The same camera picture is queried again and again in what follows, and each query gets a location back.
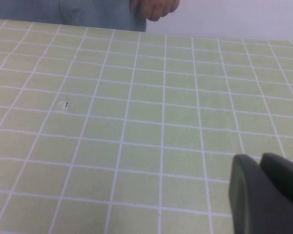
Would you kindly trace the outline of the person's left hand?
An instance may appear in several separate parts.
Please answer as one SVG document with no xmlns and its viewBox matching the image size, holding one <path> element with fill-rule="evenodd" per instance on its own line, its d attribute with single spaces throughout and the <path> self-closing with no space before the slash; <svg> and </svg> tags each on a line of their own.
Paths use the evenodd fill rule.
<svg viewBox="0 0 293 234">
<path fill-rule="evenodd" d="M 131 0 L 131 11 L 137 11 L 143 20 L 158 21 L 169 13 L 174 12 L 180 0 Z"/>
</svg>

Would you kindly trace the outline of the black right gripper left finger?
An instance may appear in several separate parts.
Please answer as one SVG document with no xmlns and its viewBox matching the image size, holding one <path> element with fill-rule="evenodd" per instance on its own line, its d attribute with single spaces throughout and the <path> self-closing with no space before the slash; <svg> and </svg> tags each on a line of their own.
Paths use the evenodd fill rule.
<svg viewBox="0 0 293 234">
<path fill-rule="evenodd" d="M 232 160 L 229 201 L 236 234 L 293 234 L 293 211 L 263 212 L 259 205 L 259 164 L 248 155 Z"/>
</svg>

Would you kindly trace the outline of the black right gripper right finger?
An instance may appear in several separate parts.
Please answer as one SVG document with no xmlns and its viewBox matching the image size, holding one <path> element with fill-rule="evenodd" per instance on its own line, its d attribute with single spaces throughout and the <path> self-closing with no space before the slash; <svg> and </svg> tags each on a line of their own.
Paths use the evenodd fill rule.
<svg viewBox="0 0 293 234">
<path fill-rule="evenodd" d="M 293 163 L 279 155 L 264 153 L 259 169 L 261 211 L 293 211 Z"/>
</svg>

